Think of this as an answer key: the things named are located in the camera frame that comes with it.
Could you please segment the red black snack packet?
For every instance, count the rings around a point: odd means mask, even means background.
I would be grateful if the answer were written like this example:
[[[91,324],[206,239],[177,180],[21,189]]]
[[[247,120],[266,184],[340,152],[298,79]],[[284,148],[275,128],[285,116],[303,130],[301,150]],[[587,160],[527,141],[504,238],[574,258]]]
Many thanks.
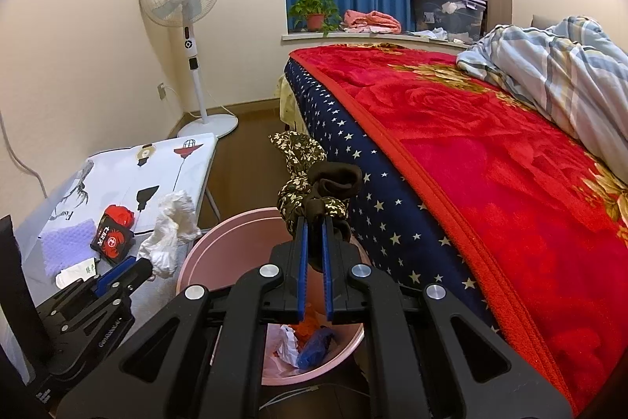
[[[134,221],[134,213],[126,206],[109,205],[98,223],[91,249],[110,264],[119,264],[127,257],[132,246]]]

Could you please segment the purple foam net sheet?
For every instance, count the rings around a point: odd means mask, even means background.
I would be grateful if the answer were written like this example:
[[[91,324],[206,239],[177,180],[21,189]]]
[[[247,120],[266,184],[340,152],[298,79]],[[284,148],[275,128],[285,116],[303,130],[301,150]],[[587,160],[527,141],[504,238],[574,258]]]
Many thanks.
[[[42,260],[46,277],[53,278],[62,270],[79,264],[83,260],[98,258],[97,252],[91,249],[91,242],[95,235],[96,224],[91,219],[72,227],[42,233],[39,240],[42,244]]]

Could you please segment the white tissue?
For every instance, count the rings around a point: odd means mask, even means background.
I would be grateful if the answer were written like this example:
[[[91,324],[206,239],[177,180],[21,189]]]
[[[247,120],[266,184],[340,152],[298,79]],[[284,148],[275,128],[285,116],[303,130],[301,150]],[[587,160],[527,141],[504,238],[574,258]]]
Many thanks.
[[[171,278],[177,270],[179,246],[200,236],[192,197],[185,190],[171,192],[160,201],[154,229],[139,245],[137,257],[150,261],[157,278]]]

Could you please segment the pink plastic trash bin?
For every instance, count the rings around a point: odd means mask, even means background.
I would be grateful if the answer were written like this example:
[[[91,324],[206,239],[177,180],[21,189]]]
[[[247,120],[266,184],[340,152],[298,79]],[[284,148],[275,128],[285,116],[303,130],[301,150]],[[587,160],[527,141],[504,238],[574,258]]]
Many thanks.
[[[209,290],[234,284],[247,271],[266,264],[274,246],[292,239],[278,209],[263,207],[240,213],[220,222],[202,236],[182,264],[177,282],[179,293],[190,285],[203,285]],[[314,306],[317,320],[330,323],[323,315],[323,279],[314,274],[307,277],[308,299]],[[334,341],[323,362],[309,371],[299,371],[278,359],[274,348],[278,326],[269,326],[266,336],[262,384],[287,386],[321,377],[348,359],[364,339],[360,324],[330,326]]]

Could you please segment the orange plastic bag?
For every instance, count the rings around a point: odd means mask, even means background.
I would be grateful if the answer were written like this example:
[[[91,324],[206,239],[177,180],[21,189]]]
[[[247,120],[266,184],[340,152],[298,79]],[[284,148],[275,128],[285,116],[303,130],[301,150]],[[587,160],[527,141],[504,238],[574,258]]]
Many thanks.
[[[316,316],[306,315],[305,319],[299,323],[291,324],[290,328],[294,331],[298,344],[304,346],[320,328],[320,323]]]

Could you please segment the blue plastic bag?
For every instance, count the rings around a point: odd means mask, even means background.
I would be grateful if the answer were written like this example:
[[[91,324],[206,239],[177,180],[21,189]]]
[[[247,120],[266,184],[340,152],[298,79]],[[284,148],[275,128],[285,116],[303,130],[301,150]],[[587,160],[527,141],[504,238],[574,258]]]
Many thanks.
[[[323,326],[315,331],[299,352],[297,368],[305,371],[319,366],[327,356],[332,340],[335,340],[333,329]]]

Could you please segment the leopard print cloth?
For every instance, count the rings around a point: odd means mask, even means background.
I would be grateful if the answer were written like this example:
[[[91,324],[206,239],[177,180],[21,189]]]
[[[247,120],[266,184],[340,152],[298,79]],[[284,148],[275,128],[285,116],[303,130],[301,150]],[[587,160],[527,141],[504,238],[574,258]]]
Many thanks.
[[[272,134],[269,141],[287,165],[288,179],[277,200],[287,231],[291,235],[296,233],[299,218],[312,222],[330,217],[333,231],[349,242],[349,203],[363,186],[360,167],[329,161],[318,141],[295,131]]]

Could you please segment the printed paper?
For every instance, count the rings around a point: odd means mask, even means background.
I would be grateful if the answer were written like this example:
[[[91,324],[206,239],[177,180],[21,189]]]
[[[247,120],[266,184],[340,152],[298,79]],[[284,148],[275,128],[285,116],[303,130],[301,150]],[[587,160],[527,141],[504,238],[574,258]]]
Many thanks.
[[[279,327],[279,341],[275,352],[284,364],[293,368],[298,367],[298,337],[291,326],[282,324]]]

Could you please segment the small white paper slip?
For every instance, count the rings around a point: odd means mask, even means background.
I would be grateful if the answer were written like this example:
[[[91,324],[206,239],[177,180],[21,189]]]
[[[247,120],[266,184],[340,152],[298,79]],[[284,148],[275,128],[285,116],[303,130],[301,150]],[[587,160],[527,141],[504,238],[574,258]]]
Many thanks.
[[[94,257],[82,260],[61,270],[54,279],[58,289],[64,289],[76,280],[87,281],[97,274],[97,260]]]

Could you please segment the white printed table cover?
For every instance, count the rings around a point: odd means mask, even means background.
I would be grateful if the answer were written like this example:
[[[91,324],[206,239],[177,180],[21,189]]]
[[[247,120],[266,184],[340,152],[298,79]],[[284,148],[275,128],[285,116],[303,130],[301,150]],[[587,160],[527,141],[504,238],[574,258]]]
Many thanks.
[[[108,206],[119,205],[134,214],[134,233],[149,233],[161,201],[178,191],[200,209],[216,145],[209,133],[95,154],[54,201],[42,231],[98,222]]]

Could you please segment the red floral blanket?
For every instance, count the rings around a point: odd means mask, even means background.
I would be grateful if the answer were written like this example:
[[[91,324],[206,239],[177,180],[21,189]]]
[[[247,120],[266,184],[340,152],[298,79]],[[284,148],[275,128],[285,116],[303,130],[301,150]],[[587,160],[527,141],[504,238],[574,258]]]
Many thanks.
[[[498,334],[578,418],[627,413],[627,187],[452,55],[298,49],[420,195],[480,284]]]

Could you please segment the navy star bedsheet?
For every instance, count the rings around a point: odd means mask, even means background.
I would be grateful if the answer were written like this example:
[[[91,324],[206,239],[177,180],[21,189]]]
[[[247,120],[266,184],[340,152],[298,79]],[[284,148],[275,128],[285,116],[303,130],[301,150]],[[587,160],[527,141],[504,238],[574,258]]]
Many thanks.
[[[444,286],[500,334],[464,256],[390,158],[310,72],[293,59],[284,72],[307,133],[329,161],[363,172],[362,189],[349,202],[348,223],[371,264],[404,286]]]

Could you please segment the yellow star bed skirt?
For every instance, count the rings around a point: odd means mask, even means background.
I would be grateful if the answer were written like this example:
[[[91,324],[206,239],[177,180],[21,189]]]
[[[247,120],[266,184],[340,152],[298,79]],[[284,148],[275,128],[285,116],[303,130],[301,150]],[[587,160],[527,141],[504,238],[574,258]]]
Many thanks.
[[[287,126],[287,129],[300,134],[308,134],[297,99],[290,88],[290,83],[287,81],[285,74],[282,74],[278,79],[276,97],[279,99],[279,118]]]

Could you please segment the striped blue grey quilt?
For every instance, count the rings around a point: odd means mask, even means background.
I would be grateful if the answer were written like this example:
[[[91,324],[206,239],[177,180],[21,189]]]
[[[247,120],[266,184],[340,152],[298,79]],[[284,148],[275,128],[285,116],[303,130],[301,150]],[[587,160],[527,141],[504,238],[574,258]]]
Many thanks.
[[[627,53],[597,21],[501,24],[458,54],[456,67],[535,108],[627,180]]]

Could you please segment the potted green plant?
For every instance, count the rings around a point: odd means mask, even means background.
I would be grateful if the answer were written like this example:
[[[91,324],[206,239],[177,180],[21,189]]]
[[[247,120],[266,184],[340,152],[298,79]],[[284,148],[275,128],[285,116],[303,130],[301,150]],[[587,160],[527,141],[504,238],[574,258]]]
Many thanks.
[[[288,9],[288,18],[293,21],[294,29],[325,35],[338,30],[342,22],[334,0],[297,0]]]

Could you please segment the pink folded cloth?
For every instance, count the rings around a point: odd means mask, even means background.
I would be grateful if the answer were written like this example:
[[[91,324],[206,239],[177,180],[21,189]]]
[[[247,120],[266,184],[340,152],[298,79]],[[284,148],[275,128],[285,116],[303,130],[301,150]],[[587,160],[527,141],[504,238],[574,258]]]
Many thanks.
[[[354,9],[347,9],[344,15],[343,28],[347,32],[354,33],[401,33],[401,23],[396,18],[378,11],[362,13]]]

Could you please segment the grey storage bin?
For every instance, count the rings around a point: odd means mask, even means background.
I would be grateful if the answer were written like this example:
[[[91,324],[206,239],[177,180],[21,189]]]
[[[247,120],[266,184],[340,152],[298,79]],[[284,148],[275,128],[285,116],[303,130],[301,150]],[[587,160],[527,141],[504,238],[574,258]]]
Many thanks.
[[[411,0],[417,30],[442,29],[448,35],[465,35],[472,42],[484,30],[484,0]]]

